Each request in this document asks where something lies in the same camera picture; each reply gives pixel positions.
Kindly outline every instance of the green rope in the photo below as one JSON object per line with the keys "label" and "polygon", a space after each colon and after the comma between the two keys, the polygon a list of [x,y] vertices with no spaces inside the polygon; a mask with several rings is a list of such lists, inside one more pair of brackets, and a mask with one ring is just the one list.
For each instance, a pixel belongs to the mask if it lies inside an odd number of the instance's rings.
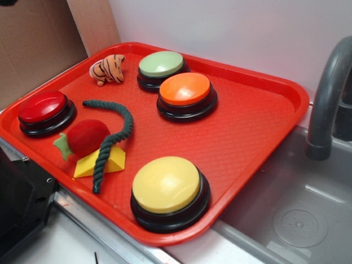
{"label": "green rope", "polygon": [[121,114],[125,119],[123,129],[118,133],[107,136],[100,146],[98,159],[95,162],[93,172],[93,193],[99,194],[100,185],[103,181],[105,165],[110,157],[111,148],[113,145],[127,139],[132,134],[133,117],[128,109],[119,103],[105,102],[100,100],[88,100],[83,101],[83,106],[113,110]]}

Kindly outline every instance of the red plush ball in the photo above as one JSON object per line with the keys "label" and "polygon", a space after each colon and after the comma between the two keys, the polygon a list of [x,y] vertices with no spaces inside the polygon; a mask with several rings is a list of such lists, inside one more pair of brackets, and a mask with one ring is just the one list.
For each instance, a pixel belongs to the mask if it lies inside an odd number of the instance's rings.
{"label": "red plush ball", "polygon": [[103,122],[86,119],[67,132],[67,143],[74,154],[85,157],[99,149],[108,135],[110,131]]}

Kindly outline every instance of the plastic tray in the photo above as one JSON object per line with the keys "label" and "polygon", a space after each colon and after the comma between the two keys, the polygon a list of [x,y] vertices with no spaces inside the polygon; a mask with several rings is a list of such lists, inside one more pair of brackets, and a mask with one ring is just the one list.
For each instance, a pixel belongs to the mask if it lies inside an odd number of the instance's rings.
{"label": "plastic tray", "polygon": [[[169,122],[157,112],[157,94],[143,91],[136,80],[139,61],[161,50],[134,42],[104,49],[16,101],[0,115],[1,137],[130,236],[154,246],[178,244],[208,230],[309,105],[305,90],[294,82],[183,54],[192,72],[209,78],[218,93],[218,106],[208,117],[196,122]],[[99,87],[89,75],[89,67],[110,54],[125,55],[122,64],[125,81]],[[126,168],[106,174],[99,195],[92,193],[92,177],[73,180],[78,158],[71,156],[66,162],[62,160],[53,146],[58,134],[31,139],[20,131],[19,106],[23,100],[44,90],[61,90],[75,103],[78,115],[73,124],[96,118],[104,121],[112,133],[122,129],[119,114],[83,107],[83,100],[114,101],[131,111],[135,124],[133,134],[119,144],[126,152]],[[180,156],[192,161],[211,187],[209,211],[191,227],[170,234],[144,230],[130,209],[135,174],[147,162],[163,156]]]}

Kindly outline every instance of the sink basin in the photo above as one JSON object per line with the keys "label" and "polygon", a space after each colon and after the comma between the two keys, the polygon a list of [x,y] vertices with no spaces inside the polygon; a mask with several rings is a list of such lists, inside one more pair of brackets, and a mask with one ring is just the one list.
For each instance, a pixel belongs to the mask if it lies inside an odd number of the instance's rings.
{"label": "sink basin", "polygon": [[220,220],[276,263],[351,263],[352,145],[334,139],[331,157],[313,161],[305,137],[297,126]]}

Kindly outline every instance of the tiger toy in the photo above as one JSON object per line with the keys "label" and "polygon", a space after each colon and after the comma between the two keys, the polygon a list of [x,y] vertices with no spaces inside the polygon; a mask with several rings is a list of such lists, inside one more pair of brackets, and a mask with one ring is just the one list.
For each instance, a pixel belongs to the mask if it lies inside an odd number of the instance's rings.
{"label": "tiger toy", "polygon": [[90,67],[90,76],[97,80],[98,86],[102,86],[106,81],[108,83],[115,81],[120,84],[124,80],[120,69],[124,60],[125,56],[123,55],[109,55]]}

